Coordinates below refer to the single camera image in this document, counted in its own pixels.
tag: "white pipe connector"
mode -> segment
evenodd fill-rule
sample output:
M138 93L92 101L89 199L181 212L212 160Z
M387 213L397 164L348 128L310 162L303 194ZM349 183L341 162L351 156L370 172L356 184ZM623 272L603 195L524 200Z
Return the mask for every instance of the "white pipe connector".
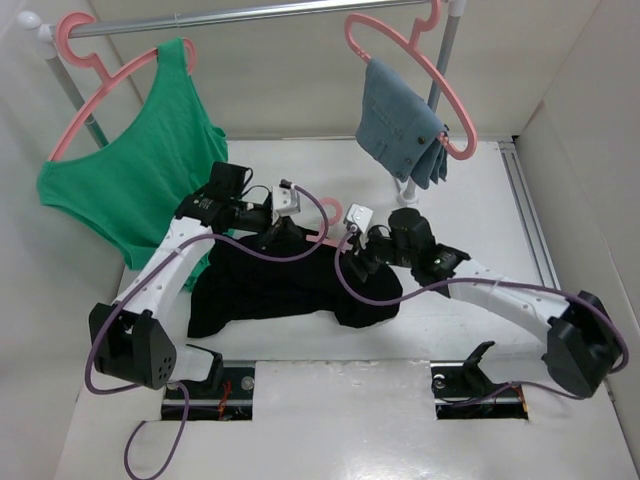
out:
M23 30L32 33L33 38L36 39L36 48L42 58L48 60L58 56L58 50L54 45L53 35L51 35L51 25L42 23L42 19L29 10L20 12L17 21Z
M449 0L449 16L461 17L466 5L467 0Z

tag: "silver pipe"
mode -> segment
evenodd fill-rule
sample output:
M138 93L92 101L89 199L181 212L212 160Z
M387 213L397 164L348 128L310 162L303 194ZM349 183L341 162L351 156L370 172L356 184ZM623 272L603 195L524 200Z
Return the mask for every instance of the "silver pipe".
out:
M458 24L460 23L460 17L447 17L447 24L444 28L444 35L442 36L442 45L440 47L440 54L438 55L438 63L436 68L444 77L447 73L447 67L449 66L449 58L451 57L451 51L453 50L453 41L456 38L456 32L458 30ZM431 107L434 112L438 108L438 101L440 100L440 87L436 82L431 82L431 90L429 91L429 99L427 105Z
M82 98L82 94L76 87L76 84L73 82L73 79L69 75L69 72L65 68L62 60L60 60L59 56L55 56L53 58L47 58L45 60L49 68L53 72L53 75L58 80L58 83L64 90L64 93L67 94L69 100L75 107L76 110L80 110L84 105L84 98ZM89 115L89 117L84 122L85 127L89 130L91 137L95 140L100 148L109 144L106 135L100 128L100 125L96 121L93 115Z
M341 12L365 8L384 8L428 3L429 0L316 0L313 2L267 5L263 7L233 8L199 13L176 13L163 17L140 20L113 20L73 29L71 38L115 35L119 33L148 32L168 28L199 27L219 23L244 22L265 18L290 17L310 13ZM51 27L55 36L55 26Z

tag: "white wall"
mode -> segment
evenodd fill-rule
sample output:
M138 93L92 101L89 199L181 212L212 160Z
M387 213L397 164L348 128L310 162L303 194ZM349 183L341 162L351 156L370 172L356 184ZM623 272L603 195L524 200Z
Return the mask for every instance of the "white wall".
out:
M103 20L145 18L295 0L91 0ZM447 77L483 135L519 134L598 0L469 0ZM431 6L369 10L404 35ZM445 26L423 35L433 59ZM360 120L364 63L348 48L345 12L114 35L122 58L185 35L199 54L194 80L214 122L232 137L353 135ZM431 81L393 42L358 28L356 37L425 98ZM134 76L143 95L153 69ZM439 115L461 131L448 103Z
M77 221L39 205L35 182L74 110L30 36L13 25L30 8L46 21L85 0L0 2L0 478L53 478L89 349L87 315L115 292L120 255ZM84 44L116 57L104 40ZM71 71L86 96L92 72ZM113 138L139 102L120 87L97 118ZM85 132L70 157L96 149Z
M640 3L602 0L517 141L564 287L597 293L632 348L611 376L640 464Z

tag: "folded clothing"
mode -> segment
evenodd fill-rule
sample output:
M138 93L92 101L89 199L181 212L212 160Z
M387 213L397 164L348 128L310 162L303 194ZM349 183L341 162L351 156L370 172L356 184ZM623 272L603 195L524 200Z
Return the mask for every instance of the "folded clothing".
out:
M303 230L303 238L314 234ZM240 243L258 250L260 236ZM289 257L311 247L306 240L274 241L261 250L277 257ZM209 254L210 266L198 277L191 295L188 336L202 338L218 333L231 320L302 315L317 310L334 312L341 325L367 327L396 316L398 305L374 307L351 297L340 284L333 267L335 248L322 245L306 258L290 263L260 260L223 242ZM381 265L365 283L349 271L349 284L359 294L374 300L402 296L395 273Z
M445 125L402 80L378 59L367 64L358 144L395 178L409 176L421 188L447 176L447 151L438 135Z

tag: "green shirt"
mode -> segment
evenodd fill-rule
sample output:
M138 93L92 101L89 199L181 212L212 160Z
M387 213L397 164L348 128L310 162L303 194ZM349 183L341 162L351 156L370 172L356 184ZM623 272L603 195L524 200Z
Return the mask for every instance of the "green shirt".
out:
M133 123L95 153L46 162L37 188L43 205L88 225L139 270L182 199L207 183L215 161L227 161L226 135L211 124L176 38L158 45L156 76ZM193 286L205 260L185 287Z

